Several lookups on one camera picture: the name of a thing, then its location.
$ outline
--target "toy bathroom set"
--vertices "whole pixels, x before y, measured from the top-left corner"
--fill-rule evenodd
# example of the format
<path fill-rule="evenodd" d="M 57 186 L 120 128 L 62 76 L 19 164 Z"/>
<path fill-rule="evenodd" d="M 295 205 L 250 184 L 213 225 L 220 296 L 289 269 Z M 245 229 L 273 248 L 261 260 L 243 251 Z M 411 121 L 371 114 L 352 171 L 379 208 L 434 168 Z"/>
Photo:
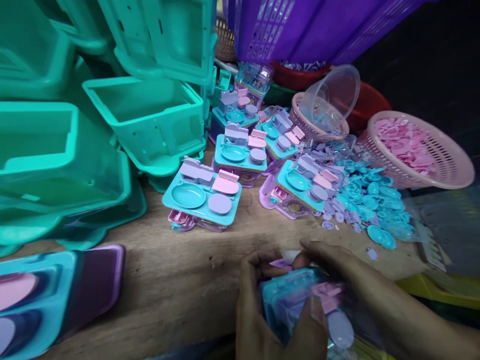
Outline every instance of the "toy bathroom set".
<path fill-rule="evenodd" d="M 277 172 L 267 176 L 258 191 L 265 209 L 276 209 L 289 219 L 320 214 L 325 201 L 335 196 L 344 175 L 335 168 L 315 162 L 308 154 L 287 160 Z"/>
<path fill-rule="evenodd" d="M 370 315 L 350 293 L 346 285 L 331 282 L 320 268 L 303 268 L 261 282 L 266 322 L 286 346 L 292 336 L 305 302 L 318 297 L 328 328 L 327 359 L 356 359 L 365 352 L 366 339 L 377 349 L 383 341 Z"/>
<path fill-rule="evenodd" d="M 225 134 L 216 138 L 215 155 L 211 159 L 215 172 L 234 174 L 243 187 L 252 188 L 267 170 L 266 136 L 266 132 L 257 129 L 249 135 L 247 128 L 229 122 Z"/>
<path fill-rule="evenodd" d="M 305 136 L 298 126 L 293 126 L 289 114 L 284 108 L 276 111 L 269 121 L 255 125 L 255 129 L 266 133 L 267 168 L 263 173 L 264 176 L 270 175 L 286 160 L 297 154 L 298 145 Z"/>
<path fill-rule="evenodd" d="M 234 221 L 242 185 L 233 173 L 203 165 L 185 157 L 161 200 L 172 209 L 168 215 L 171 228 L 189 231 L 195 226 L 224 231 Z"/>

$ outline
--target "wooden tabletop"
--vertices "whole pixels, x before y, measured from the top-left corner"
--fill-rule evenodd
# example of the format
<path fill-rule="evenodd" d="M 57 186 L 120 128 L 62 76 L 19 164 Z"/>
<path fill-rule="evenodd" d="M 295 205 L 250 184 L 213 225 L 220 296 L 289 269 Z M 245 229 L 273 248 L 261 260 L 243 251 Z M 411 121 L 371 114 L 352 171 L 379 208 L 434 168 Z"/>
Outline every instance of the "wooden tabletop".
<path fill-rule="evenodd" d="M 210 145 L 205 152 L 206 164 L 212 150 Z M 241 257 L 256 249 L 296 250 L 301 238 L 312 235 L 350 249 L 392 280 L 427 268 L 411 243 L 398 241 L 397 249 L 387 250 L 346 223 L 324 230 L 321 218 L 289 220 L 264 209 L 258 201 L 263 181 L 242 190 L 234 223 L 220 233 L 201 227 L 172 231 L 162 195 L 145 184 L 148 213 L 104 241 L 127 250 L 118 303 L 41 359 L 144 359 L 233 333 Z M 370 260 L 367 247 L 378 261 Z M 2 260 L 62 250 L 53 241 L 38 241 Z"/>

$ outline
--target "pink plastic basket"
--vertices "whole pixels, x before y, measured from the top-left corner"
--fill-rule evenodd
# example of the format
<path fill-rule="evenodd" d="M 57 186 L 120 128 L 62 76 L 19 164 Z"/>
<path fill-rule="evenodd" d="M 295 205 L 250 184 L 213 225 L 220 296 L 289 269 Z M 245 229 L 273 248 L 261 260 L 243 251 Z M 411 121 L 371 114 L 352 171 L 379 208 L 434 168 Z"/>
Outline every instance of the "pink plastic basket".
<path fill-rule="evenodd" d="M 216 16 L 216 42 L 215 57 L 224 62 L 233 62 L 237 59 L 234 49 L 234 33 L 227 26 L 227 21 L 217 14 Z"/>
<path fill-rule="evenodd" d="M 298 92 L 293 96 L 291 99 L 290 115 L 288 117 L 291 122 L 294 125 L 297 125 L 305 134 L 305 137 L 300 140 L 313 140 L 316 143 L 328 143 L 332 140 L 340 140 L 344 135 L 349 133 L 350 129 L 346 120 L 343 120 L 340 126 L 336 129 L 341 135 L 329 134 L 312 124 L 299 109 L 300 100 L 303 95 L 304 92 Z"/>
<path fill-rule="evenodd" d="M 435 171 L 424 176 L 393 155 L 375 132 L 375 122 L 385 118 L 403 118 L 430 132 L 426 140 L 428 152 L 435 160 Z M 436 127 L 419 118 L 398 111 L 380 111 L 368 121 L 368 128 L 358 138 L 355 150 L 368 151 L 374 158 L 373 168 L 385 168 L 382 175 L 393 179 L 398 189 L 434 186 L 442 189 L 461 189 L 475 178 L 475 170 L 469 156 L 458 144 Z"/>

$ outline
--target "turquoise plastic piece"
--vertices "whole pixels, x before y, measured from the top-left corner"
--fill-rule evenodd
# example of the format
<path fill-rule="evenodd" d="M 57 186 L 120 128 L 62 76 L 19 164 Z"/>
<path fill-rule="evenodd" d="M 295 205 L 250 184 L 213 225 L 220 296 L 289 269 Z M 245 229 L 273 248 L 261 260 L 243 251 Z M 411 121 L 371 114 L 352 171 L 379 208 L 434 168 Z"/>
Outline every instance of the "turquoise plastic piece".
<path fill-rule="evenodd" d="M 255 114 L 251 119 L 245 116 L 245 109 L 230 111 L 224 114 L 218 107 L 211 110 L 212 120 L 217 122 L 222 129 L 225 129 L 227 122 L 232 122 L 240 125 L 241 128 L 248 128 L 260 120 L 258 114 Z"/>
<path fill-rule="evenodd" d="M 202 150 L 196 152 L 193 155 L 189 155 L 188 157 L 195 160 L 200 160 L 202 164 L 204 163 L 204 152 Z M 170 184 L 174 180 L 175 174 L 169 176 L 152 176 L 150 174 L 147 174 L 147 177 L 148 183 L 151 185 L 152 188 L 155 189 L 156 192 L 160 194 L 165 194 Z"/>
<path fill-rule="evenodd" d="M 296 145 L 291 145 L 285 151 L 280 151 L 277 147 L 277 138 L 281 135 L 279 131 L 270 124 L 270 122 L 263 122 L 255 125 L 255 129 L 264 131 L 267 133 L 265 137 L 266 148 L 273 155 L 274 160 L 283 160 L 292 157 L 299 150 L 299 147 Z"/>
<path fill-rule="evenodd" d="M 213 174 L 213 181 L 215 181 L 217 176 L 218 176 L 218 174 L 216 174 L 216 173 Z M 182 184 L 195 185 L 196 186 L 196 188 L 195 188 L 196 191 L 199 191 L 199 192 L 202 191 L 206 196 L 206 199 L 203 202 L 203 204 L 196 207 L 196 208 L 191 208 L 192 204 L 190 204 L 188 202 L 188 194 L 184 193 L 182 195 L 179 195 L 179 192 L 181 192 L 182 190 L 181 189 L 179 190 L 178 186 L 181 186 Z M 219 224 L 219 225 L 222 225 L 222 226 L 229 226 L 234 222 L 235 214 L 236 214 L 237 208 L 239 206 L 240 195 L 242 193 L 242 185 L 241 184 L 238 184 L 238 185 L 239 185 L 238 192 L 235 195 L 229 196 L 229 198 L 231 200 L 231 203 L 232 203 L 231 204 L 231 209 L 225 215 L 219 215 L 219 214 L 217 214 L 217 213 L 215 213 L 215 212 L 213 212 L 209 209 L 209 199 L 212 195 L 218 194 L 217 191 L 213 190 L 211 186 L 205 186 L 205 185 L 202 185 L 202 184 L 193 184 L 193 183 L 190 183 L 188 181 L 182 180 L 182 174 L 180 174 L 180 172 L 178 172 L 175 175 L 175 178 L 173 179 L 171 185 L 168 187 L 166 193 L 161 198 L 161 202 L 167 208 L 174 209 L 174 210 L 180 211 L 182 213 L 186 213 L 186 214 L 192 215 L 194 217 L 198 217 L 200 219 L 210 221 L 210 222 L 215 223 L 215 224 Z M 187 205 L 188 207 L 182 206 L 178 202 L 176 202 L 174 200 L 175 196 L 177 197 L 176 198 L 177 201 L 180 200 L 180 199 L 184 200 L 184 203 L 182 203 L 182 205 Z"/>
<path fill-rule="evenodd" d="M 313 211 L 315 212 L 321 212 L 324 209 L 325 201 L 314 201 L 309 196 L 308 191 L 299 191 L 289 183 L 287 176 L 291 171 L 293 171 L 294 167 L 295 163 L 292 160 L 285 161 L 285 163 L 280 168 L 280 171 L 276 175 L 276 184 L 286 189 L 290 194 L 293 194 L 295 196 L 295 200 L 306 205 L 307 208 L 313 209 Z"/>
<path fill-rule="evenodd" d="M 169 77 L 209 85 L 213 76 L 216 1 L 99 0 L 116 42 L 114 50 L 130 75 Z"/>
<path fill-rule="evenodd" d="M 59 31 L 68 34 L 80 51 L 102 55 L 114 39 L 97 1 L 36 0 Z"/>
<path fill-rule="evenodd" d="M 254 164 L 249 161 L 249 154 L 250 154 L 250 148 L 248 146 L 237 146 L 234 145 L 237 148 L 240 148 L 241 150 L 244 151 L 245 157 L 242 160 L 238 160 L 237 158 L 235 161 L 231 161 L 230 159 L 232 158 L 232 154 L 229 154 L 227 157 L 224 156 L 224 147 L 231 147 L 231 145 L 224 144 L 224 138 L 225 136 L 223 134 L 219 134 L 216 137 L 216 146 L 215 146 L 215 164 L 219 167 L 227 166 L 227 167 L 235 167 L 238 169 L 246 169 L 250 170 L 255 173 L 263 173 L 265 170 L 267 170 L 267 160 L 263 160 L 261 164 Z"/>
<path fill-rule="evenodd" d="M 172 175 L 185 155 L 206 146 L 203 101 L 183 81 L 116 77 L 83 88 L 140 171 Z"/>
<path fill-rule="evenodd" d="M 376 225 L 369 225 L 366 228 L 366 232 L 374 243 L 380 244 L 386 249 L 395 249 L 397 247 L 394 237 L 388 231 L 382 230 L 382 228 Z"/>
<path fill-rule="evenodd" d="M 138 180 L 132 179 L 126 154 L 117 152 L 121 179 L 111 185 L 118 186 L 121 193 L 115 199 L 41 215 L 33 215 L 21 207 L 8 208 L 2 201 L 4 211 L 0 215 L 3 214 L 5 221 L 0 224 L 0 251 L 1 246 L 48 239 L 55 239 L 69 250 L 87 250 L 102 242 L 111 229 L 142 217 L 147 212 L 142 187 Z M 0 256 L 8 255 L 3 251 Z"/>
<path fill-rule="evenodd" d="M 220 106 L 222 92 L 229 90 L 231 80 L 232 74 L 226 70 L 220 69 L 220 72 L 218 73 L 218 82 L 215 82 L 215 89 L 213 91 L 212 106 L 214 108 L 218 108 Z"/>
<path fill-rule="evenodd" d="M 121 176 L 118 151 L 76 106 L 0 102 L 0 224 L 114 200 Z"/>
<path fill-rule="evenodd" d="M 40 276 L 37 289 L 28 299 L 0 311 L 0 317 L 27 311 L 40 313 L 41 320 L 31 340 L 2 360 L 33 359 L 52 346 L 57 339 L 69 306 L 73 286 L 80 279 L 84 256 L 72 251 L 38 254 L 0 262 L 0 276 L 15 272 Z"/>
<path fill-rule="evenodd" d="M 34 1 L 4 0 L 0 11 L 0 99 L 56 99 L 69 82 L 74 46 Z"/>

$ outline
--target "green plastic box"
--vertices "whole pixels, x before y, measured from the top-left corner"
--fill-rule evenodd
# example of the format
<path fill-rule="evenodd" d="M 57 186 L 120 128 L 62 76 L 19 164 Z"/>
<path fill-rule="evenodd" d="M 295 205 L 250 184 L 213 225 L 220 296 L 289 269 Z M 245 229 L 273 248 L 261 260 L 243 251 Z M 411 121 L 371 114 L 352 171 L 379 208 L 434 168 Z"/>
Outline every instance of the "green plastic box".
<path fill-rule="evenodd" d="M 142 172 L 172 175 L 183 156 L 205 148 L 203 101 L 183 81 L 116 77 L 83 88 Z"/>
<path fill-rule="evenodd" d="M 41 215 L 25 211 L 20 216 L 22 209 L 14 207 L 0 210 L 0 216 L 17 210 L 17 217 L 0 223 L 0 257 L 38 240 L 56 240 L 68 250 L 87 250 L 101 243 L 111 229 L 142 217 L 147 212 L 142 187 L 132 179 L 127 155 L 117 152 L 120 177 L 111 186 L 119 187 L 121 193 L 114 199 Z M 2 196 L 0 204 L 8 205 Z"/>
<path fill-rule="evenodd" d="M 0 34 L 0 98 L 51 99 L 65 89 L 74 45 L 34 1 L 3 0 Z"/>
<path fill-rule="evenodd" d="M 218 39 L 215 0 L 98 2 L 127 73 L 143 80 L 210 83 Z"/>
<path fill-rule="evenodd" d="M 0 102 L 0 196 L 17 209 L 49 214 L 116 199 L 119 166 L 109 138 L 76 106 Z M 0 211 L 0 223 L 22 211 Z"/>

